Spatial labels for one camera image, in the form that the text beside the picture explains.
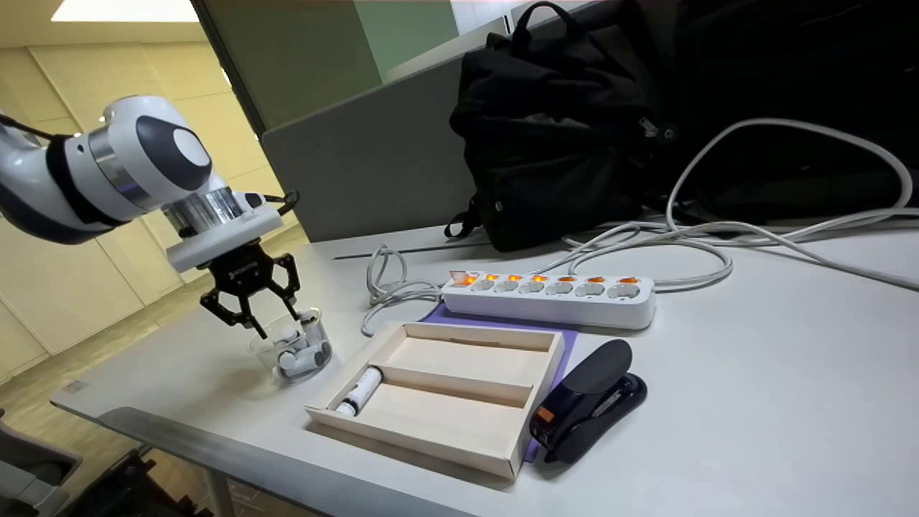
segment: stapler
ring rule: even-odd
[[[545,448],[545,462],[578,462],[646,401],[649,389],[630,369],[630,342],[604,342],[544,401],[530,434]]]

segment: power strip switch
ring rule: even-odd
[[[453,270],[442,289],[451,314],[644,332],[656,320],[656,281],[644,277],[515,277]]]

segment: table surface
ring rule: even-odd
[[[646,406],[573,468],[525,467],[517,482],[495,482],[308,431],[308,401],[369,349],[369,261],[336,257],[379,244],[442,235],[412,231],[295,254],[301,304],[321,309],[333,342],[333,363],[308,383],[274,383],[250,335],[194,312],[56,395],[56,406],[327,514],[919,514],[919,297],[764,250],[731,250],[728,281],[657,299],[653,327],[626,336]],[[812,250],[919,281],[917,233]],[[407,277],[544,264],[548,257],[459,247],[407,257]],[[708,269],[712,258],[693,250],[637,250],[584,274],[663,279]],[[281,320],[270,297],[255,312]],[[377,325],[425,312],[406,304]],[[580,335],[573,363],[606,340]]]

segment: wooden board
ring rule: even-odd
[[[560,349],[560,335],[406,325],[374,342],[308,412],[324,428],[515,481],[525,424]],[[357,416],[336,414],[370,366],[383,385]]]

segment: black backpack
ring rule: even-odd
[[[557,36],[532,36],[538,9],[560,19]],[[445,233],[484,224],[497,250],[521,250],[640,217],[637,178],[669,138],[649,55],[636,0],[578,14],[535,4],[511,39],[466,55],[451,126],[476,197]]]

